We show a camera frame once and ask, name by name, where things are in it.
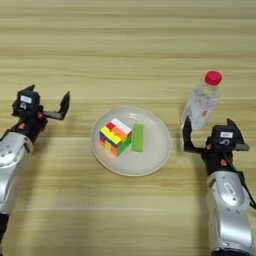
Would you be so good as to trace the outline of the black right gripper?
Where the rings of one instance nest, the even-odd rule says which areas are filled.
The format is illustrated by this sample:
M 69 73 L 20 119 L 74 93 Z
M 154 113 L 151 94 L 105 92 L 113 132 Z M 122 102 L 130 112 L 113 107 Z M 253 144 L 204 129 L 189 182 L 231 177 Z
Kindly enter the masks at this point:
M 186 117 L 183 124 L 182 135 L 184 150 L 201 156 L 208 176 L 218 171 L 235 172 L 236 168 L 233 165 L 233 152 L 248 151 L 250 149 L 250 147 L 245 144 L 242 133 L 235 122 L 227 118 L 227 124 L 235 129 L 236 142 L 238 144 L 236 146 L 208 144 L 205 147 L 194 147 L 191 140 L 192 126 L 189 117 Z

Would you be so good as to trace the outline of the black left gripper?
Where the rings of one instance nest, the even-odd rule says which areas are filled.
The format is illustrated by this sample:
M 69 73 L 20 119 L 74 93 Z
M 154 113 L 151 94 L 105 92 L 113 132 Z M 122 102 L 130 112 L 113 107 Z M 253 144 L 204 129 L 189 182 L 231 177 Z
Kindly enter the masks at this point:
M 32 84 L 19 92 L 31 92 L 34 91 L 34 89 L 35 84 Z M 38 111 L 35 116 L 23 117 L 12 128 L 12 131 L 26 136 L 31 142 L 35 142 L 39 134 L 45 129 L 48 119 L 63 120 L 68 112 L 69 105 L 70 92 L 67 92 L 60 103 L 59 112 Z

